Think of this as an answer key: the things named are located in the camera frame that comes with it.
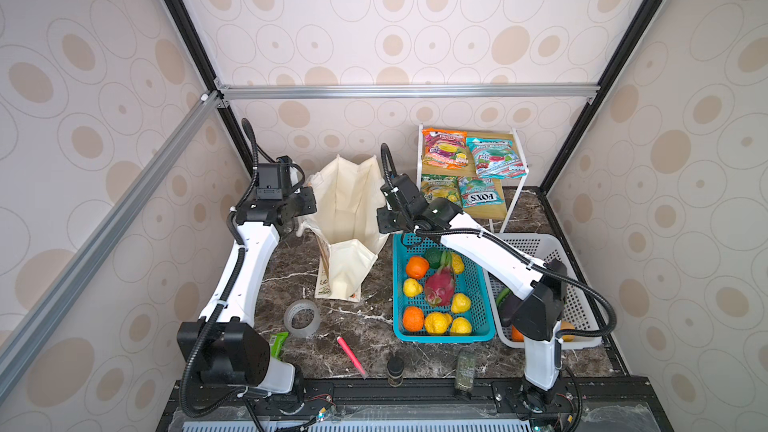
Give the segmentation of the cream canvas grocery bag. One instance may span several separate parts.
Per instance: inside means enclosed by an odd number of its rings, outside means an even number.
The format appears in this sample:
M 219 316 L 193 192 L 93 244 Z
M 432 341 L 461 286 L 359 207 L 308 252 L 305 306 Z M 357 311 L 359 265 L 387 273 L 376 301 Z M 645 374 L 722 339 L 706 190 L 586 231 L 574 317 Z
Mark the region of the cream canvas grocery bag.
M 379 232 L 377 209 L 385 205 L 377 158 L 359 164 L 341 156 L 313 174 L 317 211 L 299 219 L 299 234 L 316 237 L 319 268 L 317 299 L 359 302 L 361 288 L 388 236 Z

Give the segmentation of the orange fruits candy bag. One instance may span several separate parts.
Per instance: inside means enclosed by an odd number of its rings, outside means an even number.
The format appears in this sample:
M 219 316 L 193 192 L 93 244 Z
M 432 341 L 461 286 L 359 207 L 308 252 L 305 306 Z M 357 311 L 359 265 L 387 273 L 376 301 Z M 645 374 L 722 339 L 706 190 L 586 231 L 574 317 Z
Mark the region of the orange fruits candy bag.
M 426 128 L 422 131 L 422 163 L 442 169 L 464 169 L 469 165 L 467 133 Z

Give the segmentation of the yellow toy lemon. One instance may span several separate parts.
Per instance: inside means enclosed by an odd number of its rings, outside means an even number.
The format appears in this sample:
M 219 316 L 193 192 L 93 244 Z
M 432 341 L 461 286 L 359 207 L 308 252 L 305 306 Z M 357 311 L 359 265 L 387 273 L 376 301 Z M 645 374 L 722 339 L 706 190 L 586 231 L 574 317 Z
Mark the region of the yellow toy lemon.
M 419 296 L 423 292 L 423 286 L 413 278 L 408 278 L 403 282 L 403 294 L 408 298 Z

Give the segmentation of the pink dragon fruit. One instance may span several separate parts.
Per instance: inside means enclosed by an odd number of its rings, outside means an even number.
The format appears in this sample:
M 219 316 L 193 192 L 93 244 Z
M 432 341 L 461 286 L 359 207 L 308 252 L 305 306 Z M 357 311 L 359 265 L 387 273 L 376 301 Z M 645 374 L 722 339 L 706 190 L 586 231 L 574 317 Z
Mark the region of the pink dragon fruit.
M 451 255 L 443 251 L 441 267 L 424 284 L 425 301 L 433 307 L 450 304 L 455 293 L 455 274 L 451 269 Z

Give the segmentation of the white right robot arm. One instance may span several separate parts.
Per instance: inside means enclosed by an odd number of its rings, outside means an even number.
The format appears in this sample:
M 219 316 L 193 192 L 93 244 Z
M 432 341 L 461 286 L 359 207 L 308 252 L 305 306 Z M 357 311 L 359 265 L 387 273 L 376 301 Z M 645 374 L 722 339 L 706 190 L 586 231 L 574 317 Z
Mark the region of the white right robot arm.
M 430 239 L 482 266 L 521 300 L 513 326 L 522 333 L 525 351 L 525 386 L 541 394 L 554 389 L 562 368 L 562 342 L 566 335 L 603 337 L 615 329 L 617 317 L 609 301 L 592 287 L 557 272 L 553 263 L 527 255 L 485 230 L 448 199 L 428 202 L 406 174 L 384 173 L 381 191 L 387 205 L 377 210 L 381 232 L 411 232 Z M 565 330 L 562 311 L 566 288 L 578 288 L 607 313 L 606 324 L 596 330 Z

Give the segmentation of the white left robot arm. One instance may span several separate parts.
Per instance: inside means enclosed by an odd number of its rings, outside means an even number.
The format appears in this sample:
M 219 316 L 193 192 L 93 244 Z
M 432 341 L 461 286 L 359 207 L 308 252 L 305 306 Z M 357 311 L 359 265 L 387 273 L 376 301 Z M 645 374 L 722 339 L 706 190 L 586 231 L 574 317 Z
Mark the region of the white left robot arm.
M 301 369 L 274 357 L 255 329 L 254 312 L 268 262 L 297 217 L 317 210 L 302 168 L 287 156 L 255 167 L 226 219 L 234 243 L 216 289 L 177 343 L 186 362 L 180 407 L 189 418 L 211 414 L 235 396 L 275 397 L 295 413 L 305 402 Z

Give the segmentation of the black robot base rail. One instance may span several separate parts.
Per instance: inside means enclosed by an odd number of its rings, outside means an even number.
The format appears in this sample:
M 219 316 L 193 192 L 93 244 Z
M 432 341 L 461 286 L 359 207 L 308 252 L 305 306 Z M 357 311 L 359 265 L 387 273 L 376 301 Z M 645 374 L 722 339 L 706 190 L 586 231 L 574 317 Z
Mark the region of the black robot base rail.
M 177 392 L 161 415 L 159 431 L 669 431 L 651 384 L 641 377 L 567 381 L 550 410 L 525 411 L 516 402 L 518 379 L 478 379 L 459 394 L 451 378 L 310 380 L 296 412 L 276 398 L 234 396 L 211 414 L 186 417 Z

